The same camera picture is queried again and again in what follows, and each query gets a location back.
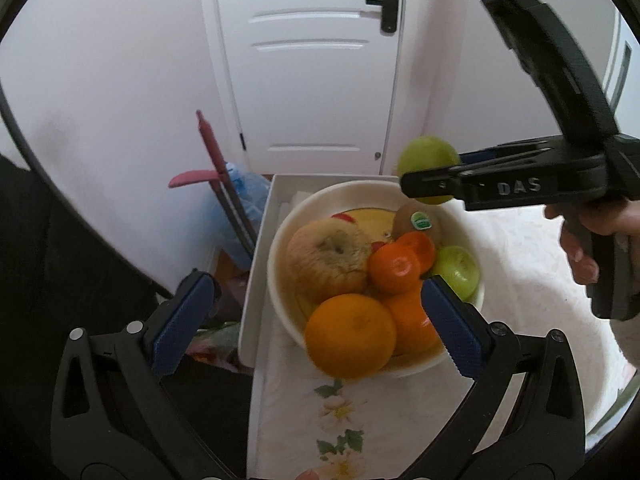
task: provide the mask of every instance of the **white door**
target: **white door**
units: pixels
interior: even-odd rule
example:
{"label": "white door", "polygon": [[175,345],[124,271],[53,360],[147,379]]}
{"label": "white door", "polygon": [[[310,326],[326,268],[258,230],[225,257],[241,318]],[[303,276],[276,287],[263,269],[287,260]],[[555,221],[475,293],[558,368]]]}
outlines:
{"label": "white door", "polygon": [[616,113],[620,132],[640,138],[640,44],[626,21],[620,22],[607,97]]}
{"label": "white door", "polygon": [[381,31],[380,7],[365,0],[218,3],[252,170],[378,174],[400,34]]}

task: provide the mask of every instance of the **water bottle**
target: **water bottle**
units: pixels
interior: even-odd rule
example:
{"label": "water bottle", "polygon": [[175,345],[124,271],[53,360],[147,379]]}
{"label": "water bottle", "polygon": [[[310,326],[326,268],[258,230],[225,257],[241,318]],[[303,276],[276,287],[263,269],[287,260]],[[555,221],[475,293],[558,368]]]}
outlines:
{"label": "water bottle", "polygon": [[[271,183],[255,173],[243,174],[232,162],[226,164],[226,170],[238,192],[244,211],[257,233],[260,230]],[[242,247],[236,232],[231,227],[231,223],[217,200],[214,205],[214,241],[231,257],[239,269],[249,270],[251,268],[251,258]]]}

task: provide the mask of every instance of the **orange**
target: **orange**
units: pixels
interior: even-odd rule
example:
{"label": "orange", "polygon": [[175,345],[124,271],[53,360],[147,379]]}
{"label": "orange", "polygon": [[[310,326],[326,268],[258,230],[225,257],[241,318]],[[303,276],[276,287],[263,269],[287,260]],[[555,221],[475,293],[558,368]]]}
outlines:
{"label": "orange", "polygon": [[406,245],[387,244],[369,257],[367,271],[380,292],[402,294],[420,281],[420,260]]}
{"label": "orange", "polygon": [[427,233],[410,231],[396,240],[397,244],[411,247],[420,260],[420,274],[424,274],[436,261],[436,246]]}
{"label": "orange", "polygon": [[422,308],[420,290],[422,283],[409,292],[386,296],[382,303],[388,308],[396,323],[395,354],[425,352],[440,341],[438,333]]}
{"label": "orange", "polygon": [[396,324],[377,300],[342,294],[318,306],[306,323],[306,352],[325,374],[362,379],[382,368],[396,347]]}

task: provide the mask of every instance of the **pink object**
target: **pink object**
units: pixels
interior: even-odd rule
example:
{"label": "pink object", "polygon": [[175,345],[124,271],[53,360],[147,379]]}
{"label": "pink object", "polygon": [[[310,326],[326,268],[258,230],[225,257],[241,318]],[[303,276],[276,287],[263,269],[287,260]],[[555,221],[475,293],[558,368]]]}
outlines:
{"label": "pink object", "polygon": [[169,181],[169,187],[182,187],[189,184],[198,184],[199,182],[210,182],[211,180],[220,180],[217,171],[213,170],[195,170],[185,171],[180,175],[174,176]]}
{"label": "pink object", "polygon": [[222,182],[226,182],[229,180],[229,174],[226,171],[225,158],[222,156],[220,146],[213,134],[211,124],[209,124],[209,121],[204,118],[204,115],[200,110],[196,111],[196,115],[198,117],[198,130],[200,131],[200,135],[202,136],[207,152],[211,157],[213,167],[216,168],[216,171],[220,175],[220,180]]}

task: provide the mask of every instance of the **black cloth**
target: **black cloth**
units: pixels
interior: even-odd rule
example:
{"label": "black cloth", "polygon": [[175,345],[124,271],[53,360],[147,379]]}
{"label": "black cloth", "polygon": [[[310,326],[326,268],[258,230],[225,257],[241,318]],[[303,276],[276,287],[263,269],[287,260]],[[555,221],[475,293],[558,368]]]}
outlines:
{"label": "black cloth", "polygon": [[[35,174],[0,156],[0,395],[45,456],[69,331],[113,333],[146,319],[154,290]],[[251,378],[185,358],[163,382],[203,441],[244,476]]]}

